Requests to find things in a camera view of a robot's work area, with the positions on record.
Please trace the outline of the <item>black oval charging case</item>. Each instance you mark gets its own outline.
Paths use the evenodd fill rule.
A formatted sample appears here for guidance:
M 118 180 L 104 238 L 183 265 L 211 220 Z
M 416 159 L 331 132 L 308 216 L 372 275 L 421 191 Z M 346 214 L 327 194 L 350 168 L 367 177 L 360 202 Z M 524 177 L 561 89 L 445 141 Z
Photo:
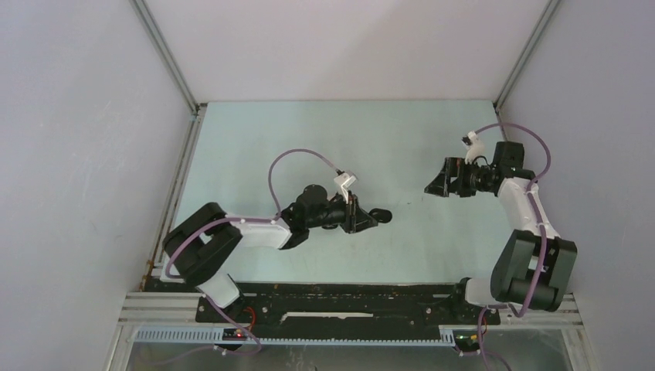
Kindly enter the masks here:
M 369 216 L 377 221 L 377 223 L 387 224 L 392 221 L 393 214 L 388 209 L 374 208 L 369 211 Z

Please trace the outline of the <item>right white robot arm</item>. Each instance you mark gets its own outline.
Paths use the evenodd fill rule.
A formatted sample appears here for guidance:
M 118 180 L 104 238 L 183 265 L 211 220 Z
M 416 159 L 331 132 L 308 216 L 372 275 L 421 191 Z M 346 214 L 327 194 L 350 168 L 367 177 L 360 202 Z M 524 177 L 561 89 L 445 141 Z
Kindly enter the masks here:
M 568 287 L 577 246 L 551 226 L 538 196 L 536 175 L 524 168 L 524 146 L 499 141 L 490 163 L 446 157 L 426 194 L 460 198 L 479 192 L 496 196 L 511 226 L 490 276 L 490 296 L 532 310 L 555 311 Z

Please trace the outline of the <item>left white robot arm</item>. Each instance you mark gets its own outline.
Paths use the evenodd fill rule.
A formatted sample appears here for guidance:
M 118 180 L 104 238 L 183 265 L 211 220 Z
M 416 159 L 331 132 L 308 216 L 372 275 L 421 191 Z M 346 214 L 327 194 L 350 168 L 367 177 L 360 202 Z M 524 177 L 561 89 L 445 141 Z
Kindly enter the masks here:
M 366 211 L 352 192 L 328 196 L 320 185 L 309 185 L 280 215 L 272 219 L 230 216 L 218 203 L 207 203 L 165 237 L 162 280 L 181 280 L 213 301 L 226 322 L 244 312 L 241 290 L 226 271 L 229 256 L 240 248 L 293 249 L 313 228 L 341 228 L 354 234 L 389 223 L 387 209 Z

